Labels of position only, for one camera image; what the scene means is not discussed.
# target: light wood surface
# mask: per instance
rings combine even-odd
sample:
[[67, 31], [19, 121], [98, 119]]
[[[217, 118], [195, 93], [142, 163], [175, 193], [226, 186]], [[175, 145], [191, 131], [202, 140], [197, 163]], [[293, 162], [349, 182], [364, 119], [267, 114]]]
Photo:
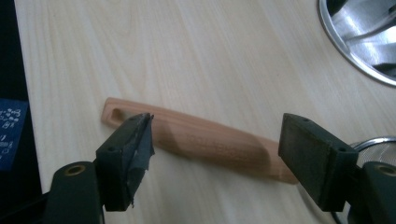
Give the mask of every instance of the light wood surface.
[[[396, 89], [350, 65], [315, 0], [16, 0], [43, 190], [92, 161], [113, 129], [107, 97], [278, 141], [283, 113], [347, 143], [396, 134]], [[332, 223], [299, 186], [156, 148], [125, 213], [107, 223]]]

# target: wooden tool handle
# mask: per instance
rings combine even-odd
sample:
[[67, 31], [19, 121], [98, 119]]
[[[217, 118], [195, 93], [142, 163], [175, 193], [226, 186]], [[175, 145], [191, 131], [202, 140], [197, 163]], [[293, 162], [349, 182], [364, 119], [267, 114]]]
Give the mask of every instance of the wooden tool handle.
[[145, 112], [154, 115], [152, 135], [156, 147], [237, 172], [297, 183], [296, 177], [277, 156], [277, 142], [212, 121], [157, 106], [108, 98], [102, 122], [118, 127], [132, 114]]

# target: printed label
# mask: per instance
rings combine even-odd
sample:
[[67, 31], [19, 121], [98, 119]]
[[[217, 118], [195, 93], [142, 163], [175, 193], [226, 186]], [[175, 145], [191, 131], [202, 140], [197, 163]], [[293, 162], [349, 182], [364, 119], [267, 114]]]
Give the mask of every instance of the printed label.
[[27, 106], [24, 101], [0, 99], [0, 171], [11, 170]]

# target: stainless steel bowl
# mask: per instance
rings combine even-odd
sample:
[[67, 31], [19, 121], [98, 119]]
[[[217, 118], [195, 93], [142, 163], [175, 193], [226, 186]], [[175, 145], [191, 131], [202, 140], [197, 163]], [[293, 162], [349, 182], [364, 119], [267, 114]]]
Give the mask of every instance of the stainless steel bowl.
[[318, 0], [338, 50], [367, 75], [396, 86], [396, 0]]

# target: wooden handle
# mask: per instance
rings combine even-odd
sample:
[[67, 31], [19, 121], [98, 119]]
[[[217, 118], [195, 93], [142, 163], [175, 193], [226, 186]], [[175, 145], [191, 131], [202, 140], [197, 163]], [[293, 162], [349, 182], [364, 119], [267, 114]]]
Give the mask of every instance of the wooden handle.
[[249, 175], [292, 184], [298, 182], [277, 156], [277, 142], [212, 121], [157, 106], [108, 98], [102, 122], [118, 127], [132, 114], [145, 112], [154, 115], [152, 135], [156, 147]]

